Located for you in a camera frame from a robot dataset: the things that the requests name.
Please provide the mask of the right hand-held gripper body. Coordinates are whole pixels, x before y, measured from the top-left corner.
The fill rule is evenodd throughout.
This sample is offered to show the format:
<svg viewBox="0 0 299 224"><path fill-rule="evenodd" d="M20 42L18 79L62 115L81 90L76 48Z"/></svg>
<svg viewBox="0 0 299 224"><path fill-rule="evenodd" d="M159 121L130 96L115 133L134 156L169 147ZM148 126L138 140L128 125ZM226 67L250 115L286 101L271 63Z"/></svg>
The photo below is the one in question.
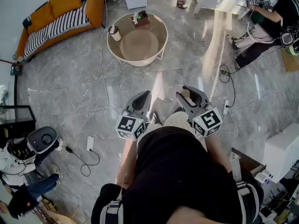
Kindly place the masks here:
<svg viewBox="0 0 299 224"><path fill-rule="evenodd" d="M198 115L193 119L188 119L188 122L197 135L207 137L219 130L222 118L218 109L208 103L206 106L199 106Z"/></svg>

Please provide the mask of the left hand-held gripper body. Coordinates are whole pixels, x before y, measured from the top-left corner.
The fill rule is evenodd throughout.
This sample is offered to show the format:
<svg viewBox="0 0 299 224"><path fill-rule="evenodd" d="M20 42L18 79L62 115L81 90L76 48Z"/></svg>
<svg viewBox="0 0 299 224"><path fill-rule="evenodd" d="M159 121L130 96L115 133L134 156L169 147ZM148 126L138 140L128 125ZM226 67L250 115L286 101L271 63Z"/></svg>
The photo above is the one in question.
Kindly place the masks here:
<svg viewBox="0 0 299 224"><path fill-rule="evenodd" d="M125 107L115 125L118 136L122 139L137 141L147 128L149 108L135 110L130 106Z"/></svg>

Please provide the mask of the small round white object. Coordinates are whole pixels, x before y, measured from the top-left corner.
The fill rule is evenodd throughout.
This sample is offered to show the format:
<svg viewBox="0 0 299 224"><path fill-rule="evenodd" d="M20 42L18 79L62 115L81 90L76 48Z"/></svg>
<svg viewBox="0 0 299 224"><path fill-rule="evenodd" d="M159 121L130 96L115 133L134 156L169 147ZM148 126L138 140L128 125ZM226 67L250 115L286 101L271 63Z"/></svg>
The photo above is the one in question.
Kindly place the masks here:
<svg viewBox="0 0 299 224"><path fill-rule="evenodd" d="M181 95L183 95L183 97L185 98L189 98L190 96L190 91L188 89L183 89L183 86L180 84L171 86L169 88L168 94L169 94L169 98L175 102L177 102L177 92Z"/></svg>

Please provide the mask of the person's left forearm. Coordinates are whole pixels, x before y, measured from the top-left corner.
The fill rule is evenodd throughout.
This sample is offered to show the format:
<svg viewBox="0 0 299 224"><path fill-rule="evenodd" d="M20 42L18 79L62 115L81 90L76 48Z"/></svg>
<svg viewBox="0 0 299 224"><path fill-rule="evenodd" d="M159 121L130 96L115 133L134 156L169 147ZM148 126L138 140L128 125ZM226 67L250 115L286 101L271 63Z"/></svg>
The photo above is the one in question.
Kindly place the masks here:
<svg viewBox="0 0 299 224"><path fill-rule="evenodd" d="M127 189L135 177L137 142L126 140L115 184Z"/></svg>

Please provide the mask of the round glass coffee table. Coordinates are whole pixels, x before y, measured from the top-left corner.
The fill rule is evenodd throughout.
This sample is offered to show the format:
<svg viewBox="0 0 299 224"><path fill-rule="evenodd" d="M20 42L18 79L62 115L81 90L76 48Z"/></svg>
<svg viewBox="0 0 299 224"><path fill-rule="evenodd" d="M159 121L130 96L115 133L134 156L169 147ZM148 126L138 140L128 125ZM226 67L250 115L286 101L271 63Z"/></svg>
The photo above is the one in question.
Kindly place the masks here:
<svg viewBox="0 0 299 224"><path fill-rule="evenodd" d="M124 15L112 24L119 28L121 40L115 41L108 33L108 49L120 63L136 67L146 66L156 58L161 60L168 41L165 23L156 15L147 13L149 24L135 28L132 23L133 14Z"/></svg>

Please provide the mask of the person's beige trousers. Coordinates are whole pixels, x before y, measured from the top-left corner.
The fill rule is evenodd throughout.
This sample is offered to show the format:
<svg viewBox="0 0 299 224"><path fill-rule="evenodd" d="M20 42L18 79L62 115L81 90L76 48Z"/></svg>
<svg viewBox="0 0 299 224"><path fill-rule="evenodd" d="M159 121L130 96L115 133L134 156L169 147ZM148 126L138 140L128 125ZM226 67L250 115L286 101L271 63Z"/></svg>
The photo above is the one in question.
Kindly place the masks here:
<svg viewBox="0 0 299 224"><path fill-rule="evenodd" d="M188 116L185 112L179 111L174 114L172 114L165 122L163 125L161 124L153 124L153 123L147 123L147 128L145 132L141 134L141 136L138 138L137 141L137 148L140 146L139 143L141 139L149 132L154 131L158 128L165 127L165 126L174 126L178 128L185 129L189 132L191 132L198 141L201 141L203 148L207 151L207 147L204 141L204 138L199 138L199 136L196 134L196 131L194 128L191 127L191 125L187 122Z"/></svg>

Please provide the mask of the person's black shirt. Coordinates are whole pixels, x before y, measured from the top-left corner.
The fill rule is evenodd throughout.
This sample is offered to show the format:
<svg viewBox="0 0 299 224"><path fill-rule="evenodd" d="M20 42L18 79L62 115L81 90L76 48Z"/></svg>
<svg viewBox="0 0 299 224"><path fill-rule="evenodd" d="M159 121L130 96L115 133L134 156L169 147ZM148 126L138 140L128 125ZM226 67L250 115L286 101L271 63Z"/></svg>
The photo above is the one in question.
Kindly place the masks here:
<svg viewBox="0 0 299 224"><path fill-rule="evenodd" d="M165 126L139 145L132 184L104 185L91 224L252 224L257 218L263 201L257 180L247 171L235 180L191 132Z"/></svg>

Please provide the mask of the white cylindrical container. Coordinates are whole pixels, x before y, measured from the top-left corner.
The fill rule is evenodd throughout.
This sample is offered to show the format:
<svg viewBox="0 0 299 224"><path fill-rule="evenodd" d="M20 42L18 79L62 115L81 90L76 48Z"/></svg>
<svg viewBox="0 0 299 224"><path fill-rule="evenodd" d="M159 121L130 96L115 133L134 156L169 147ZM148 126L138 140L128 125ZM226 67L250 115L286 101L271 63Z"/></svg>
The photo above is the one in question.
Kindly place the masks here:
<svg viewBox="0 0 299 224"><path fill-rule="evenodd" d="M120 41L121 40L121 33L120 33L120 30L119 28L116 26L116 25L112 25L109 30L108 30L108 33L112 36L112 38L115 40L115 41Z"/></svg>

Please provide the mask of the white box cabinet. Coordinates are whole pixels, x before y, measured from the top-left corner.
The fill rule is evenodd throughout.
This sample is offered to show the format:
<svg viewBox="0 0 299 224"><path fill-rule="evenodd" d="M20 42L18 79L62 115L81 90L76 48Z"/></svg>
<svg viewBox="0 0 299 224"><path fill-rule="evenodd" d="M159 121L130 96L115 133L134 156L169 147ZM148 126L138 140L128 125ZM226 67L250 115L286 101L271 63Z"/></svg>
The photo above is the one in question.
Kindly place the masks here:
<svg viewBox="0 0 299 224"><path fill-rule="evenodd" d="M276 134L265 143L262 164L278 183L299 160L299 124L292 123L283 134Z"/></svg>

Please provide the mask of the wooden flower box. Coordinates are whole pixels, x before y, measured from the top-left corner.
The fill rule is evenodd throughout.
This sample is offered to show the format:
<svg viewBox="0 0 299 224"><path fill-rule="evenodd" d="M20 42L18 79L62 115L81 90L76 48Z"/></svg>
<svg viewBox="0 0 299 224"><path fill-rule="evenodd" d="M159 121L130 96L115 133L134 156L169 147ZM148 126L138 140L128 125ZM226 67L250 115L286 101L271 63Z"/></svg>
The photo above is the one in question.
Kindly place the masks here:
<svg viewBox="0 0 299 224"><path fill-rule="evenodd" d="M139 28L150 23L149 16L145 10L134 13L132 16L132 23L135 28Z"/></svg>

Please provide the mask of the dark green bin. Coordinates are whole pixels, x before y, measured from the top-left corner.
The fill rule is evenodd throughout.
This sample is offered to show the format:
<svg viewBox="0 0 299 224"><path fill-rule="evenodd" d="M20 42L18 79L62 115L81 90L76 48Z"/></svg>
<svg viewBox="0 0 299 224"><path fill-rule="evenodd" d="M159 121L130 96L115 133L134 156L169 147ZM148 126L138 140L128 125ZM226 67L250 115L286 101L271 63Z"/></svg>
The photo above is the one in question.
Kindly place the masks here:
<svg viewBox="0 0 299 224"><path fill-rule="evenodd" d="M254 12L251 13L250 21L251 21L253 24L260 23L260 22L262 22L264 19L265 19L265 17L264 17L262 14L260 14L259 12L257 12L257 11L254 11Z"/></svg>

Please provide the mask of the black backpack unit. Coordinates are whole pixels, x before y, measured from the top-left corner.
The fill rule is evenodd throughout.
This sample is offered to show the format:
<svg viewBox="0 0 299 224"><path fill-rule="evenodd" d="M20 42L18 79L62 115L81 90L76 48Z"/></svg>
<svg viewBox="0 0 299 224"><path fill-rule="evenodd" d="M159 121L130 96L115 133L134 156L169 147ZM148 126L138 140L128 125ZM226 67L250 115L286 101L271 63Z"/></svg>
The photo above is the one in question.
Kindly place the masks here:
<svg viewBox="0 0 299 224"><path fill-rule="evenodd" d="M299 23L296 22L286 29L280 35L281 43L287 54L299 56Z"/></svg>

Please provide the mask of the black glass cabinet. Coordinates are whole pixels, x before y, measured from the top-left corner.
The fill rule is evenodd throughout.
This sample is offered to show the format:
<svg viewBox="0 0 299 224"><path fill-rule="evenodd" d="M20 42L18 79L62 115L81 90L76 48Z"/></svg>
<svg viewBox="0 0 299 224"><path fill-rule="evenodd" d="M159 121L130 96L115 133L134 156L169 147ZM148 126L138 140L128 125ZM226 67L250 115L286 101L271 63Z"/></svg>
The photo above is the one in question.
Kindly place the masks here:
<svg viewBox="0 0 299 224"><path fill-rule="evenodd" d="M27 137L36 129L36 118L29 105L0 105L0 148L7 141Z"/></svg>

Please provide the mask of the wooden crate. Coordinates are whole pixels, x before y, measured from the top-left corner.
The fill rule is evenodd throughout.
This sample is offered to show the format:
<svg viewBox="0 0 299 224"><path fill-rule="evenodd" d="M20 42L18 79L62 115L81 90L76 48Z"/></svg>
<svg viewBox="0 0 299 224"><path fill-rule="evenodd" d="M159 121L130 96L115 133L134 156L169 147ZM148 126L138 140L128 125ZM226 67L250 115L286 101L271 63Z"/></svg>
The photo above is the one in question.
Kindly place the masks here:
<svg viewBox="0 0 299 224"><path fill-rule="evenodd" d="M40 218L42 224L78 224L73 214L64 214L58 210L57 204L43 196L38 197L38 206L34 208L33 213Z"/></svg>

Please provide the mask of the orange sofa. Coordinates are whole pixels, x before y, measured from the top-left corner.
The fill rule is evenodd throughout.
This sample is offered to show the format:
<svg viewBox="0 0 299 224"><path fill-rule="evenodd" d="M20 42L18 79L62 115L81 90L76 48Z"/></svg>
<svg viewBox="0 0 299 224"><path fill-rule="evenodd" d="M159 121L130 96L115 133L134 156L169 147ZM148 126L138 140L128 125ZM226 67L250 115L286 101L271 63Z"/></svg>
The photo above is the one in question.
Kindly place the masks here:
<svg viewBox="0 0 299 224"><path fill-rule="evenodd" d="M86 31L88 29L92 29L95 27L105 27L103 22L103 13L104 13L104 4L105 0L86 0L86 8L85 14L90 21L89 26L81 27L78 29L73 29L53 40L47 41L44 45L42 45L36 52L28 57L28 59L24 58L24 48L26 41L29 35L32 32L37 32L48 24L52 23L61 15L72 11L74 9L80 8L83 5L83 1L81 0L49 0L42 4L37 10L30 14L32 25L27 29L23 27L23 31L19 40L18 48L14 55L14 60L17 62L23 62L31 59L35 54L41 52L47 47L65 39L72 35L78 34L80 32Z"/></svg>

